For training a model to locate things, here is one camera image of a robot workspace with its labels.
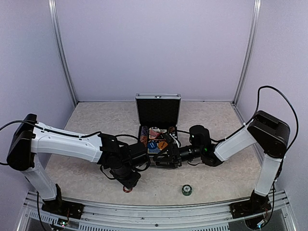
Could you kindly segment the black triangular button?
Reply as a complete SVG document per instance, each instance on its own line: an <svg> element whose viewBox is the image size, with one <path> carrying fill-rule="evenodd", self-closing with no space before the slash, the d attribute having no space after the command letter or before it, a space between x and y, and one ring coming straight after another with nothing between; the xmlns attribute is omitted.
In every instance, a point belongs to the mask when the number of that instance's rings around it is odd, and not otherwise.
<svg viewBox="0 0 308 231"><path fill-rule="evenodd" d="M166 133L166 130L155 131L154 132L154 140L163 140L163 134Z"/></svg>

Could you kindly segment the blue round button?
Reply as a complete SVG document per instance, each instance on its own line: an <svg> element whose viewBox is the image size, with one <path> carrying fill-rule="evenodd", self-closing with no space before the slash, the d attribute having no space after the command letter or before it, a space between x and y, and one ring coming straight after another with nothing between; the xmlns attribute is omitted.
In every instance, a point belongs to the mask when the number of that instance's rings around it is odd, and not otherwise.
<svg viewBox="0 0 308 231"><path fill-rule="evenodd" d="M150 150L154 150L154 149L157 148L157 143L156 143L155 141L148 142L148 143L147 143L147 147L148 147L148 149L150 149Z"/></svg>

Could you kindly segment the green poker chip stack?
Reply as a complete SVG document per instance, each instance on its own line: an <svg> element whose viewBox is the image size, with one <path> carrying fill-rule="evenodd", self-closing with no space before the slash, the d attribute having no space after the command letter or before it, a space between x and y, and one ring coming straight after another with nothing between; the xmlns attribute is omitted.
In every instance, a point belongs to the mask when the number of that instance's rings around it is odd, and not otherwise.
<svg viewBox="0 0 308 231"><path fill-rule="evenodd" d="M190 196L193 192L192 187L189 184L183 185L181 191L182 191L182 194L185 196Z"/></svg>

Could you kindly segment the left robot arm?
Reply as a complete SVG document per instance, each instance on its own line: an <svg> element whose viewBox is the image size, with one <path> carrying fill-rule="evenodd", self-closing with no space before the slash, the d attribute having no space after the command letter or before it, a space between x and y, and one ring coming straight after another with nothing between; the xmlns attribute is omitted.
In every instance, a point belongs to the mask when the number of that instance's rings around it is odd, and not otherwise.
<svg viewBox="0 0 308 231"><path fill-rule="evenodd" d="M57 154L96 163L102 169L110 170L112 178L129 190L136 186L141 177L139 167L149 160L141 142L128 145L116 136L100 131L82 134L52 128L38 122L35 114L9 122L1 129L12 124L19 124L19 127L13 135L6 165L23 172L57 214L67 210L67 202L61 198L59 186L49 178L37 154Z"/></svg>

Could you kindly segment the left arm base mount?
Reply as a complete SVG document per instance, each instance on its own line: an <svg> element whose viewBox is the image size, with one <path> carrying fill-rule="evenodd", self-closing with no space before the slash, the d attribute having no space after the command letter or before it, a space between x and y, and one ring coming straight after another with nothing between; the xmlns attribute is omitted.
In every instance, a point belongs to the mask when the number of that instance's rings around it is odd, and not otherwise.
<svg viewBox="0 0 308 231"><path fill-rule="evenodd" d="M42 210L67 218L81 219L84 205L81 203L63 200L59 185L55 184L55 187L55 199L43 200Z"/></svg>

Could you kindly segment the blue playing card deck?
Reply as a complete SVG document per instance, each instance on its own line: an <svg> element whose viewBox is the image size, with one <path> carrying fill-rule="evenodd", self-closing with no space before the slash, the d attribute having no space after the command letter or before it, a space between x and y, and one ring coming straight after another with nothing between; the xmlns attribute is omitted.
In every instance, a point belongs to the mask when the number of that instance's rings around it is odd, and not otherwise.
<svg viewBox="0 0 308 231"><path fill-rule="evenodd" d="M161 150L158 148L158 147L156 147L156 148L154 148L154 149L149 149L148 148L148 154L151 154L151 155L154 155L154 154L157 154L157 153L159 153Z"/></svg>

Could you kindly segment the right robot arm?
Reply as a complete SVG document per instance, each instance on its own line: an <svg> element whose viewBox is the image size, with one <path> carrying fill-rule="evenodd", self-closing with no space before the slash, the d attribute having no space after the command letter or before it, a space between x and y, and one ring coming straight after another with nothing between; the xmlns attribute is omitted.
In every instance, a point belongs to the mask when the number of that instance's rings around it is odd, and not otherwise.
<svg viewBox="0 0 308 231"><path fill-rule="evenodd" d="M164 133L167 147L153 156L159 166L177 168L182 161L200 158L202 163L217 167L245 148L257 143L264 151L264 159L256 185L246 203L249 213L255 214L265 205L265 199L279 177L286 153L293 145L289 141L291 129L284 121L256 109L252 117L231 135L214 141L209 130L195 125L189 129L190 145L178 147L168 133Z"/></svg>

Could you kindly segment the aluminium poker case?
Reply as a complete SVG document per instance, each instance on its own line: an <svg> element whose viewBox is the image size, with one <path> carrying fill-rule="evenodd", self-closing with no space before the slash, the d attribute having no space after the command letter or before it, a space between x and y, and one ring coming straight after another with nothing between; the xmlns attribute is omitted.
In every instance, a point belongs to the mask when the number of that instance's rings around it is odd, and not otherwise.
<svg viewBox="0 0 308 231"><path fill-rule="evenodd" d="M166 130L169 127L174 127L177 130L181 102L181 95L179 93L137 93L135 99L140 125L138 134L139 139L142 126L147 126L148 129L157 127ZM148 137L148 142L155 141L158 144L160 141L166 141L168 143L167 147L169 147L171 141L174 141L174 144L181 147L178 133L172 135L167 131L163 134L163 138L163 140L150 140ZM148 155L150 156L151 166L155 167L155 161L153 160L154 155Z"/></svg>

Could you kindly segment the orange round button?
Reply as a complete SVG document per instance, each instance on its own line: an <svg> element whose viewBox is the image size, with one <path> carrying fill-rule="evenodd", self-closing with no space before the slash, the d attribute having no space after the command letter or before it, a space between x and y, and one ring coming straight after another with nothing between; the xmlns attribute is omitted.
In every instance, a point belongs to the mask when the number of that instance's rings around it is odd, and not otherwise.
<svg viewBox="0 0 308 231"><path fill-rule="evenodd" d="M158 148L160 149L160 150L163 150L164 148L166 148L168 146L168 143L166 142L166 141L160 141L159 143L158 143Z"/></svg>

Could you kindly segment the red playing card deck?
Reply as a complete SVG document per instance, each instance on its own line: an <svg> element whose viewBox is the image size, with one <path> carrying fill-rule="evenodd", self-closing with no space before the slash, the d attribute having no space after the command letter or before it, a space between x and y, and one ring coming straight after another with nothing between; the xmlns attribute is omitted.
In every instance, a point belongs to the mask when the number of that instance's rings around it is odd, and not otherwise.
<svg viewBox="0 0 308 231"><path fill-rule="evenodd" d="M150 140L162 140L163 139L162 134L166 132L167 132L166 129L159 129L157 127L149 128L149 139Z"/></svg>

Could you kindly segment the red poker chip stack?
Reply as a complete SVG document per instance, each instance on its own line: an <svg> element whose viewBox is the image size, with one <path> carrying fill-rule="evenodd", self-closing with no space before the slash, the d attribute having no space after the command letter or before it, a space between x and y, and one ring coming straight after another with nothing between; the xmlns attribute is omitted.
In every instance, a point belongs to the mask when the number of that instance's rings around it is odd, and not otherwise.
<svg viewBox="0 0 308 231"><path fill-rule="evenodd" d="M132 191L132 188L126 188L125 186L123 186L123 191L125 192L125 193L130 193L131 191Z"/></svg>

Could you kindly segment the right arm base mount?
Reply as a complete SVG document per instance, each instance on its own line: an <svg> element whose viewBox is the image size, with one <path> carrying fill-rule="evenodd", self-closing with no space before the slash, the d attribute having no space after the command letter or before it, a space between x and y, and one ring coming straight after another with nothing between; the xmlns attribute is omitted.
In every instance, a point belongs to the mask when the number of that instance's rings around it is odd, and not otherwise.
<svg viewBox="0 0 308 231"><path fill-rule="evenodd" d="M248 200L230 204L233 219L266 212L271 209L269 197L256 194L255 191L252 191Z"/></svg>

